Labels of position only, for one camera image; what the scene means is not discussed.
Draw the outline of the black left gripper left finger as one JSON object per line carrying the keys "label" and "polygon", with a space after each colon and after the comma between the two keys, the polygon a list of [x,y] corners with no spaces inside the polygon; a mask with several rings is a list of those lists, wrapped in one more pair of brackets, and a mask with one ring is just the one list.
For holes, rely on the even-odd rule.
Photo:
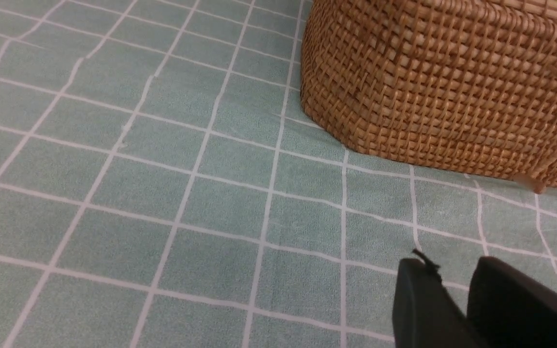
{"label": "black left gripper left finger", "polygon": [[440,265],[418,249],[399,262],[393,302],[396,348],[486,348],[442,283]]}

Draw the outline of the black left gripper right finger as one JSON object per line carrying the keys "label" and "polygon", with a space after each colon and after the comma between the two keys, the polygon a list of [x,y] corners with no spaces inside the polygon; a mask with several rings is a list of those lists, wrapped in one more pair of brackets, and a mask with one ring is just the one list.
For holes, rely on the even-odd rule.
{"label": "black left gripper right finger", "polygon": [[557,293],[493,256],[478,260],[467,319],[490,348],[557,348]]}

